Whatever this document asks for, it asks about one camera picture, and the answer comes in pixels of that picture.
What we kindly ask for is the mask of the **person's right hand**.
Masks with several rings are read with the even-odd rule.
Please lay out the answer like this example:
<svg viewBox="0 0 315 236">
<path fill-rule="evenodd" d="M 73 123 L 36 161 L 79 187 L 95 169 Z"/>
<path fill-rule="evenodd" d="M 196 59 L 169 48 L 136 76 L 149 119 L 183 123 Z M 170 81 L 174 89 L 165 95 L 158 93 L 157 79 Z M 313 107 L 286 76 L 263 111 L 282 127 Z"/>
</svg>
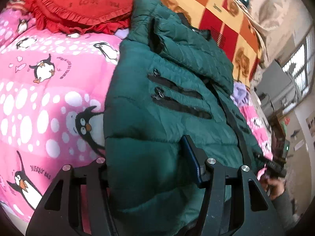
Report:
<svg viewBox="0 0 315 236">
<path fill-rule="evenodd" d="M 259 182 L 261 183 L 262 188 L 266 192 L 269 192 L 269 198 L 271 200 L 275 200 L 276 198 L 280 197 L 285 191 L 283 180 L 278 178 L 270 178 L 266 175 L 262 175 Z"/>
</svg>

